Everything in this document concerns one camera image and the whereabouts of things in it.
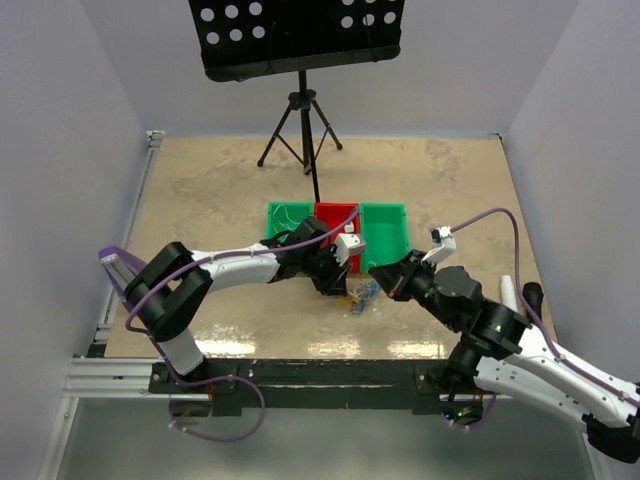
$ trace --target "green bin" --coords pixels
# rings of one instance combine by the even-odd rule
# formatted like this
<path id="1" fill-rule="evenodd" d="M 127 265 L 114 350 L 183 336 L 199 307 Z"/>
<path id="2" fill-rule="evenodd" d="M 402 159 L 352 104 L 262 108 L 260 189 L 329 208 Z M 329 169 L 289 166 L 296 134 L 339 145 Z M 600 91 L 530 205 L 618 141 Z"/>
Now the green bin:
<path id="1" fill-rule="evenodd" d="M 367 249 L 360 271 L 401 260 L 409 250 L 407 214 L 402 204 L 361 203 L 360 225 Z"/>

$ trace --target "gray wall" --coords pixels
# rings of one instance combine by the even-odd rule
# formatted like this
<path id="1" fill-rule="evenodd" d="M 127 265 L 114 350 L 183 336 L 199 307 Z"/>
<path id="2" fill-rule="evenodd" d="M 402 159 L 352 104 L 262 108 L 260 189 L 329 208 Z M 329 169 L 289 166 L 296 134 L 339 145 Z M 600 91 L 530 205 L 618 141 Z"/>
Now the gray wall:
<path id="1" fill-rule="evenodd" d="M 35 478 L 144 131 L 77 0 L 0 7 L 0 478 Z"/>
<path id="2" fill-rule="evenodd" d="M 147 128 L 271 133 L 296 87 L 293 74 L 209 81 L 186 1 L 81 1 Z M 310 86 L 342 133 L 505 131 L 577 4 L 407 0 L 399 58 L 315 71 Z"/>
<path id="3" fill-rule="evenodd" d="M 583 0 L 507 134 L 563 344 L 640 380 L 640 3 Z M 618 464 L 616 478 L 640 478 Z"/>

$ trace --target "black music stand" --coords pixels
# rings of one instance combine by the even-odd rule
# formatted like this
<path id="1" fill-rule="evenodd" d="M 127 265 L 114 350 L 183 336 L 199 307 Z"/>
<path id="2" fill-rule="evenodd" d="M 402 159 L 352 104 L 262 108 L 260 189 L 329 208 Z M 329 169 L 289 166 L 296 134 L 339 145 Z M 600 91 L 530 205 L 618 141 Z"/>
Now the black music stand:
<path id="1" fill-rule="evenodd" d="M 189 4 L 209 79 L 242 82 L 298 72 L 298 91 L 289 95 L 289 105 L 258 166 L 280 139 L 302 163 L 304 173 L 311 173 L 319 202 L 316 156 L 327 133 L 338 150 L 342 144 L 320 109 L 316 92 L 307 88 L 306 71 L 397 57 L 404 0 L 189 0 Z M 313 148 L 311 107 L 325 126 L 318 152 Z M 297 110 L 302 158 L 280 136 L 289 114 Z"/>

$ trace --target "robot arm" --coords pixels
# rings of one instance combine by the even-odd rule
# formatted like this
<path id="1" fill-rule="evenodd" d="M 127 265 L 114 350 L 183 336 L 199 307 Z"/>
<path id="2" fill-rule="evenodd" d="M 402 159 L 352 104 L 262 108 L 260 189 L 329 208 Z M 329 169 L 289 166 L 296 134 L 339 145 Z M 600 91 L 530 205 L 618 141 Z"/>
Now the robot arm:
<path id="1" fill-rule="evenodd" d="M 151 290 L 170 274 L 189 264 L 200 264 L 178 277 L 174 289 L 168 285 L 151 295 L 138 312 L 138 317 L 178 374 L 190 380 L 206 377 L 204 357 L 188 326 L 204 297 L 224 288 L 246 283 L 274 283 L 298 273 L 306 274 L 322 295 L 346 295 L 346 275 L 351 268 L 349 257 L 362 253 L 365 242 L 353 233 L 338 234 L 335 243 L 320 242 L 288 251 L 293 246 L 327 234 L 329 228 L 309 217 L 287 238 L 285 232 L 262 240 L 237 255 L 238 251 L 189 251 L 180 242 L 163 248 L 148 265 L 136 271 L 126 252 L 114 248 L 100 252 L 100 259 L 129 311 L 145 299 Z"/>
<path id="2" fill-rule="evenodd" d="M 433 378 L 451 392 L 449 398 L 465 387 L 504 393 L 565 417 L 603 453 L 636 462 L 640 388 L 553 342 L 550 346 L 534 322 L 485 298 L 482 285 L 463 267 L 436 271 L 456 246 L 448 227 L 434 230 L 432 238 L 435 246 L 428 253 L 413 250 L 403 260 L 374 267 L 369 273 L 391 299 L 414 299 L 447 328 L 461 333 L 443 371 Z M 568 363 L 583 373 L 576 373 Z"/>

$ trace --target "tabletop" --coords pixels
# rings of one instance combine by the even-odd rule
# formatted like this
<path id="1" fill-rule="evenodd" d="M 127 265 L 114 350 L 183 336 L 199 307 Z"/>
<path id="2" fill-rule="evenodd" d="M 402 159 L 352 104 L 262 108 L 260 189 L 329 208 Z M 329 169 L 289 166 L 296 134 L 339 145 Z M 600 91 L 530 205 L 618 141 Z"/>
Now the tabletop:
<path id="1" fill-rule="evenodd" d="M 521 229 L 521 280 L 540 281 L 498 139 L 345 138 L 318 158 L 324 202 L 402 203 L 412 248 L 431 248 L 430 229 L 489 208 L 509 208 Z M 264 238 L 269 202 L 313 202 L 311 178 L 277 142 L 256 167 L 264 138 L 167 138 L 148 185 L 129 250 L 150 260 L 168 242 L 193 250 L 247 247 Z M 291 145 L 301 151 L 299 141 Z M 462 265 L 500 301 L 500 277 L 513 276 L 511 223 L 492 215 L 456 234 Z M 349 287 L 366 279 L 353 277 Z M 107 357 L 156 357 L 149 341 L 124 329 L 116 312 Z M 543 319 L 553 332 L 546 303 Z M 191 323 L 207 356 L 260 358 L 446 358 L 458 341 L 416 302 L 374 297 L 360 315 L 319 295 L 308 278 L 242 285 L 209 295 Z"/>

